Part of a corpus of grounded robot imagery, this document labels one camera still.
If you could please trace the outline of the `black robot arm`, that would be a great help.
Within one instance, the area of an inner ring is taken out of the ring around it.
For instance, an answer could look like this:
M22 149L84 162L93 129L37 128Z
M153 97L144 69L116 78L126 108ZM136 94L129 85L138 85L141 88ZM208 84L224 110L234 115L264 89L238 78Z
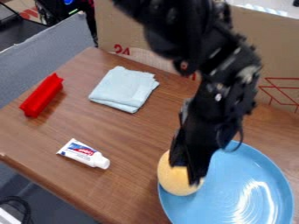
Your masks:
M205 177L210 157L242 133L242 117L256 106L260 58L233 31L225 0L112 0L144 27L152 51L181 76L200 74L196 94L178 114L169 165L186 169L192 186Z

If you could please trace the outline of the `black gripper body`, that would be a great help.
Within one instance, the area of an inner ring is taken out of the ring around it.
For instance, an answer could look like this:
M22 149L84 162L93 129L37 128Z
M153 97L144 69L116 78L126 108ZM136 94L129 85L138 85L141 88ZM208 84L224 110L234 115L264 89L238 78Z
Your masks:
M253 109L253 92L232 90L228 94L200 87L184 102L180 129L184 131L186 157L212 154L225 148L241 132L242 116Z

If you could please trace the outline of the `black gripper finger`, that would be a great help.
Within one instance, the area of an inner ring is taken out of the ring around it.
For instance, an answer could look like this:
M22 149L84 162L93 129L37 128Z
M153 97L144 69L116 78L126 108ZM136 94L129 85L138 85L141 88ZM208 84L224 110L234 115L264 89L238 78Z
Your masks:
M188 166L186 144L184 142L184 131L177 129L172 137L172 144L169 149L169 165L170 167Z
M201 182L201 178L206 176L209 163L210 154L188 157L186 171L190 186L197 186Z

